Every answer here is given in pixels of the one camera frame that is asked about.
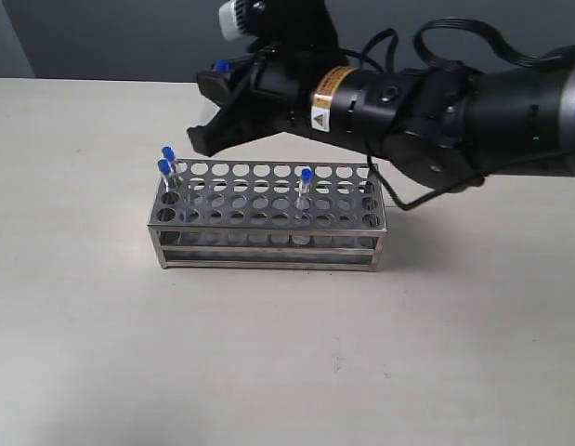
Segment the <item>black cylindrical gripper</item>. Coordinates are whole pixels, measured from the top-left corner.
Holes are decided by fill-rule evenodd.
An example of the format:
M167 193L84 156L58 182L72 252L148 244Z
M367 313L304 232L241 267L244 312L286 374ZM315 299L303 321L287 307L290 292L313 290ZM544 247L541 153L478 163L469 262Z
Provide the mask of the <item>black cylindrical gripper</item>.
M204 156L279 133L383 153L412 120L428 77L357 68L330 51L268 47L252 58L223 60L228 71L215 72L215 62L196 74L200 93L219 107L187 130Z

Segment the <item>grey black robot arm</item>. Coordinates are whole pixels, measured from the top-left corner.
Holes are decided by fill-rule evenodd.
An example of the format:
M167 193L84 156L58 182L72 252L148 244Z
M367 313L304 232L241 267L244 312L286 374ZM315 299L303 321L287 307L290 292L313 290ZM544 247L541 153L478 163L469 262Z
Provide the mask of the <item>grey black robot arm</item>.
M575 177L575 64L378 72L332 52L267 49L200 72L197 85L218 107L188 131L206 157L288 133L388 161L433 190L493 173Z

